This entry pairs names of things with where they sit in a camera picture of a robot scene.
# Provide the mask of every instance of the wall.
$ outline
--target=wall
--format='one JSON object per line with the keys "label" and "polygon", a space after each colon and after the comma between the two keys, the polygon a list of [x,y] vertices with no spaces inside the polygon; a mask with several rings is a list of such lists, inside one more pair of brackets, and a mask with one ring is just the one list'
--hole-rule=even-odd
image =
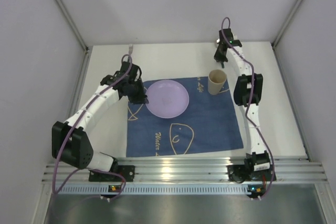
{"label": "wall", "polygon": [[0,0],[0,223],[29,223],[83,52],[53,0]]}
{"label": "wall", "polygon": [[274,40],[295,0],[63,0],[88,45],[212,42],[225,16],[242,40]]}
{"label": "wall", "polygon": [[308,147],[336,195],[336,1],[305,0],[276,53]]}

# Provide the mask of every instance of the beige cup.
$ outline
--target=beige cup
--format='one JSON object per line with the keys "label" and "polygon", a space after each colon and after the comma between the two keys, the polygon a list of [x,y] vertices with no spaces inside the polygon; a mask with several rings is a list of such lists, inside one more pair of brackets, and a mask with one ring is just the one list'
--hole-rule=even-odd
{"label": "beige cup", "polygon": [[212,95],[218,94],[226,82],[227,76],[223,71],[212,70],[208,76],[208,92]]}

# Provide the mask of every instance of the purple plate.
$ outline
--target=purple plate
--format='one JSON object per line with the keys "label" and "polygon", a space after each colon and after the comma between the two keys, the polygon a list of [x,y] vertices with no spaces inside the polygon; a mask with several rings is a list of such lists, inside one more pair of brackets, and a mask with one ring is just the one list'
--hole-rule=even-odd
{"label": "purple plate", "polygon": [[181,115],[189,104],[188,91],[180,83],[161,80],[153,83],[146,92],[146,104],[152,114],[160,118],[175,118]]}

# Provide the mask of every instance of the blue cloth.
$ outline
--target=blue cloth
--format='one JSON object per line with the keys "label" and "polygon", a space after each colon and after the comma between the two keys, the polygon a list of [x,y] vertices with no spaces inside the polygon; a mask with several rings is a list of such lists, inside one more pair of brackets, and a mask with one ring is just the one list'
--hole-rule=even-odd
{"label": "blue cloth", "polygon": [[[153,115],[146,105],[128,104],[127,157],[219,152],[243,148],[227,81],[210,95],[207,77],[174,79],[189,93],[184,113],[172,119]],[[145,88],[156,82],[146,81]]]}

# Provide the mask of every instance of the white backdrop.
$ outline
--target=white backdrop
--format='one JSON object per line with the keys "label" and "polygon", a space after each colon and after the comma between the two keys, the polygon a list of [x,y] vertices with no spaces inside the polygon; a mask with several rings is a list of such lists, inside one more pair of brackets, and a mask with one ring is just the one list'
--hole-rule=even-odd
{"label": "white backdrop", "polygon": [[54,0],[0,0],[0,223],[30,223],[83,51]]}
{"label": "white backdrop", "polygon": [[276,50],[308,146],[336,195],[336,1],[305,0]]}
{"label": "white backdrop", "polygon": [[210,42],[225,16],[242,40],[272,41],[295,0],[63,0],[88,45]]}

